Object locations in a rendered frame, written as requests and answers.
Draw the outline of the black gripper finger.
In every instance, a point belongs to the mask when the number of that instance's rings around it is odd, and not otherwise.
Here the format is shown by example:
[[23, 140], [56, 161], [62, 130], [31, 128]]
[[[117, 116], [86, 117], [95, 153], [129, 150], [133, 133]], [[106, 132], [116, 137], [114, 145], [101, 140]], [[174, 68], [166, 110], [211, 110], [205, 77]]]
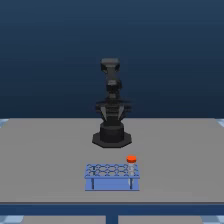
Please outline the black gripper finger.
[[104, 106], [100, 107], [100, 112], [101, 112], [101, 115], [102, 115], [102, 119], [105, 122], [110, 122], [111, 121], [111, 117], [106, 112], [106, 107], [104, 107]]
[[127, 108], [125, 106], [120, 106], [118, 110], [118, 120], [121, 121], [126, 115]]

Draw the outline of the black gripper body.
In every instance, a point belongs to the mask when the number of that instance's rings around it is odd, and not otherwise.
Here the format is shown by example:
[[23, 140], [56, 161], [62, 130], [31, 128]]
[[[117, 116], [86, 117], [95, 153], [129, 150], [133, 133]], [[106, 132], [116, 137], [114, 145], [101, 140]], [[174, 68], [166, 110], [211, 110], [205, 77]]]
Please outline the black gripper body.
[[110, 100], [109, 98], [106, 98], [103, 101], [98, 101], [95, 109], [97, 112], [100, 112], [102, 107], [106, 109], [107, 115], [118, 115], [121, 112], [130, 112], [132, 109], [129, 101], [121, 99]]

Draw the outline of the clear centrifuge tube orange cap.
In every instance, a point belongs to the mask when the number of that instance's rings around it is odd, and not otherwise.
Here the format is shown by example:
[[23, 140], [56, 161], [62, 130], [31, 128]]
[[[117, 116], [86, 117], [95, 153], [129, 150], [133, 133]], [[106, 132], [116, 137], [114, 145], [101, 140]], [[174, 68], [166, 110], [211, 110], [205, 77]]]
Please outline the clear centrifuge tube orange cap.
[[128, 163], [128, 173], [130, 177], [134, 176], [135, 163], [137, 161], [137, 157], [135, 155], [128, 155], [126, 157], [126, 161]]

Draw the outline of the blue test tube rack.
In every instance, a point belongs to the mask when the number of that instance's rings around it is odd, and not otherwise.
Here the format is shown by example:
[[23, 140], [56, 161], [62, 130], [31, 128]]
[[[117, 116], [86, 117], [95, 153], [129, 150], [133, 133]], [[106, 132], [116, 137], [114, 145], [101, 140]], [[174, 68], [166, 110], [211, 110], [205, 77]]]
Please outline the blue test tube rack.
[[140, 173], [135, 163], [130, 177], [127, 164], [87, 164], [84, 178], [86, 191], [138, 191]]

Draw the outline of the dark blue table frame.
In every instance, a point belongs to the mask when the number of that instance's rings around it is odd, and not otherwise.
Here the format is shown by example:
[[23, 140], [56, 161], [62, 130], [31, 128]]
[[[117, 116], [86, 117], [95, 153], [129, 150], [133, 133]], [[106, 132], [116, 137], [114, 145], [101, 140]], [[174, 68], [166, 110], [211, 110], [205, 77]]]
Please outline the dark blue table frame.
[[217, 216], [224, 222], [224, 203], [0, 203], [0, 215], [105, 216], [118, 224], [119, 216]]

